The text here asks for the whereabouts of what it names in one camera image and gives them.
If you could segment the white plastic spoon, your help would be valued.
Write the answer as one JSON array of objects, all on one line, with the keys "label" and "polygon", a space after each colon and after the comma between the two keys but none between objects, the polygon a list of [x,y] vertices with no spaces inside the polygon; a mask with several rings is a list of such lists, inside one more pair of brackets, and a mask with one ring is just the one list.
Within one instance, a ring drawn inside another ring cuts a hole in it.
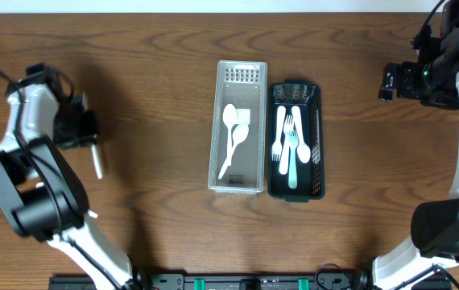
[{"label": "white plastic spoon", "polygon": [[91,209],[88,210],[88,215],[91,217],[91,218],[94,218],[94,219],[97,219],[98,218],[98,214],[93,212]]},{"label": "white plastic spoon", "polygon": [[233,104],[227,104],[223,110],[222,121],[224,122],[227,129],[227,143],[226,143],[226,154],[230,155],[230,149],[232,147],[232,129],[237,123],[238,112]]},{"label": "white plastic spoon", "polygon": [[101,157],[97,145],[94,144],[91,146],[91,152],[93,157],[93,166],[97,175],[97,178],[101,180],[103,178],[103,168],[101,164]]},{"label": "white plastic spoon", "polygon": [[303,123],[299,106],[292,107],[292,117],[294,120],[295,130],[298,136],[299,144],[296,149],[298,158],[304,164],[308,163],[311,158],[311,150],[304,141]]},{"label": "white plastic spoon", "polygon": [[227,168],[230,166],[230,163],[233,159],[234,152],[236,150],[236,147],[240,144],[243,143],[246,140],[247,135],[249,134],[249,126],[246,124],[239,124],[235,128],[235,130],[232,133],[232,147],[229,150],[229,155],[226,156],[225,162],[222,165],[222,168],[218,174],[218,179],[221,180],[222,177],[225,175],[225,172]]}]

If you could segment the white plastic fork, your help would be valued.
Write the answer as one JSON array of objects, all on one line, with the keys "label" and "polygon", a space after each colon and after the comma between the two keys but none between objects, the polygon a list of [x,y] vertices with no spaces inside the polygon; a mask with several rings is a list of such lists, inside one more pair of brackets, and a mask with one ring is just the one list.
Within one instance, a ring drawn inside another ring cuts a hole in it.
[{"label": "white plastic fork", "polygon": [[290,142],[290,135],[293,130],[294,121],[291,115],[288,115],[285,118],[285,122],[283,125],[283,133],[284,133],[284,141],[283,141],[283,149],[282,154],[279,161],[279,173],[281,175],[287,174],[287,159],[288,159],[288,152],[289,152],[289,142]]},{"label": "white plastic fork", "polygon": [[296,169],[296,148],[299,145],[299,140],[295,131],[290,135],[290,156],[287,184],[290,189],[296,189],[298,185],[297,169]]}]

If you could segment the white plastic utensil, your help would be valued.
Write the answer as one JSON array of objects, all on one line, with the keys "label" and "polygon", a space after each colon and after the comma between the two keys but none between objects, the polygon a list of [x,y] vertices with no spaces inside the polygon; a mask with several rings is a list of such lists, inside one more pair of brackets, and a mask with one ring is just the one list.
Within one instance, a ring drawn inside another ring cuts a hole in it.
[{"label": "white plastic utensil", "polygon": [[286,115],[286,108],[279,106],[276,110],[276,128],[275,128],[275,141],[272,145],[272,160],[279,161],[282,153],[281,136],[283,131],[283,123]]}]

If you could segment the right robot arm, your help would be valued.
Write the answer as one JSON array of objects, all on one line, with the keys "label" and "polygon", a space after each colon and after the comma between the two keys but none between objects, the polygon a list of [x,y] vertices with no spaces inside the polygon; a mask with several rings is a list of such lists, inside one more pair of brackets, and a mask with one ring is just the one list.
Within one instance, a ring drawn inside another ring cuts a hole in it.
[{"label": "right robot arm", "polygon": [[[415,62],[388,63],[378,97],[420,102],[422,106],[459,113],[459,0],[440,1],[440,34],[429,21],[411,39]],[[408,238],[385,255],[374,258],[368,289],[411,289],[431,276],[457,281],[449,269],[459,266],[459,130],[457,161],[449,196],[418,205]]]}]

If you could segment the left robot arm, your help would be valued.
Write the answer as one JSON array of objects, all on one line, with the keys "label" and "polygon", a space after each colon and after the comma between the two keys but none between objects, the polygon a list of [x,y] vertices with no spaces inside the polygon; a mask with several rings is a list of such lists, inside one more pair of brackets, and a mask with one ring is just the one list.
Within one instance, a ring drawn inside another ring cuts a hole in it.
[{"label": "left robot arm", "polygon": [[96,289],[143,289],[130,257],[96,226],[85,187],[61,150],[90,148],[98,178],[97,120],[85,93],[64,91],[72,82],[45,63],[27,67],[21,79],[9,77],[10,107],[0,141],[0,209],[11,229],[67,255]]}]

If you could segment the clear perforated plastic basket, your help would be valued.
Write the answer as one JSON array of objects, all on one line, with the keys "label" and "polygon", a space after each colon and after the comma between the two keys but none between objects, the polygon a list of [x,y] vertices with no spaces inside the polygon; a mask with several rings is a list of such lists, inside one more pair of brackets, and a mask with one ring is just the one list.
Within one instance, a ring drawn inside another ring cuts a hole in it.
[{"label": "clear perforated plastic basket", "polygon": [[221,60],[213,106],[208,188],[255,195],[263,190],[267,63]]}]

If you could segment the white label sticker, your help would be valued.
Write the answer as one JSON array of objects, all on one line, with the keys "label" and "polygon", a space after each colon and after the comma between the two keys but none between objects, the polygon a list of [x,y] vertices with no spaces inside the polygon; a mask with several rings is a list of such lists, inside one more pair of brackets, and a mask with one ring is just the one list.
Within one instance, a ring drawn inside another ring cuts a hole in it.
[{"label": "white label sticker", "polygon": [[250,125],[250,109],[237,109],[237,124]]}]

